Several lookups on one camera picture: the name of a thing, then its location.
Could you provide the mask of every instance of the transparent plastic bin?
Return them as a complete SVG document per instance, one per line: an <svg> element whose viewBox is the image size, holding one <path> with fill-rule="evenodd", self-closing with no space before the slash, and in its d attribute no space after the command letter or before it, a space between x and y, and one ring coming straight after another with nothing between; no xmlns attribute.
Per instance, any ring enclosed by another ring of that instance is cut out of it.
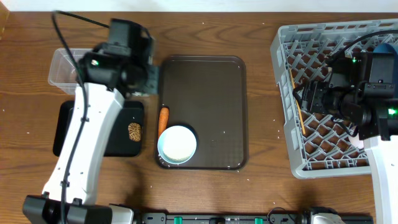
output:
<svg viewBox="0 0 398 224"><path fill-rule="evenodd" d="M363 149L348 141L331 116L302 111L306 135L302 134L299 112L292 95L289 69L294 82L326 80L330 76L325 57L372 32L398 29L398 19L335 22L282 26L271 45L272 66L280 89L285 115L284 134L290 168L299 179L370 174ZM386 34L361 41L345 53L373 51L382 43L398 44L397 34Z"/></svg>
<svg viewBox="0 0 398 224"><path fill-rule="evenodd" d="M76 61L91 49L70 49ZM69 95L75 94L76 70L65 49L57 49L52 57L49 72L49 84L57 86Z"/></svg>

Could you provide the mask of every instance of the black tray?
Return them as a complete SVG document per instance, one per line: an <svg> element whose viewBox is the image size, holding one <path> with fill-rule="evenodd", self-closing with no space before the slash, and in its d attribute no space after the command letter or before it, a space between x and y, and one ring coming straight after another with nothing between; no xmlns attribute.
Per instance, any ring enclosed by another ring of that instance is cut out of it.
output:
<svg viewBox="0 0 398 224"><path fill-rule="evenodd" d="M166 169L234 170L248 158L246 69L232 56L171 56L160 68L159 108L170 110L167 127L184 125L197 137L193 157Z"/></svg>
<svg viewBox="0 0 398 224"><path fill-rule="evenodd" d="M56 156L59 156L61 153L63 142L72 118L74 104L75 102L72 100L66 101L61 105L52 150ZM132 141L129 138L127 127L131 122L141 125L141 141L139 142ZM112 127L104 156L132 157L138 155L141 150L143 129L144 106L138 101L125 101L123 109L119 112Z"/></svg>

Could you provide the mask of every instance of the wooden table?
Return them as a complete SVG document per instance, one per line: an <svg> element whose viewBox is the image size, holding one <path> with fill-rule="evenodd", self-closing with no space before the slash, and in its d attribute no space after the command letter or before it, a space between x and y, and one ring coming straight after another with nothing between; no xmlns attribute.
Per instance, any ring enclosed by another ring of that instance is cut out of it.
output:
<svg viewBox="0 0 398 224"><path fill-rule="evenodd" d="M154 162L157 97L146 110L142 153L104 158L97 204L124 203L170 213L266 213L326 206L375 216L370 175L298 180L282 134L284 115L272 71L270 44L280 26L387 19L398 14L324 13L80 13L108 23L138 22L157 39L155 63L172 54L236 55L247 68L249 161L240 172L164 170ZM104 28L59 17L70 47L106 40ZM52 144L60 105L73 98L47 82L54 50L62 47L50 13L12 12L0 40L0 222L26 223L22 204L40 195L57 157Z"/></svg>

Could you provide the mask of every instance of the orange carrot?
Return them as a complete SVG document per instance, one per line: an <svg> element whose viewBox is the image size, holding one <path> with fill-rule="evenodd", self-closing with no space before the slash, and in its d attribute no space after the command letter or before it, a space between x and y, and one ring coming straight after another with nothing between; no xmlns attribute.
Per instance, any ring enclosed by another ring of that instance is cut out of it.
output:
<svg viewBox="0 0 398 224"><path fill-rule="evenodd" d="M160 110L160 115L159 115L158 138L160 138L160 135L164 132L164 130L166 130L168 120L169 120L169 109L162 108Z"/></svg>

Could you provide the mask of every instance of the white background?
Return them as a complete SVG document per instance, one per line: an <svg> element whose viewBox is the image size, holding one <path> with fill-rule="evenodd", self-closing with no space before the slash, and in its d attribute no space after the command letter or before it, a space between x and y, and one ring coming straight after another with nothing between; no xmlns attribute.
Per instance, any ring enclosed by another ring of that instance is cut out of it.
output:
<svg viewBox="0 0 398 224"><path fill-rule="evenodd" d="M398 12L398 0L0 0L10 11Z"/></svg>

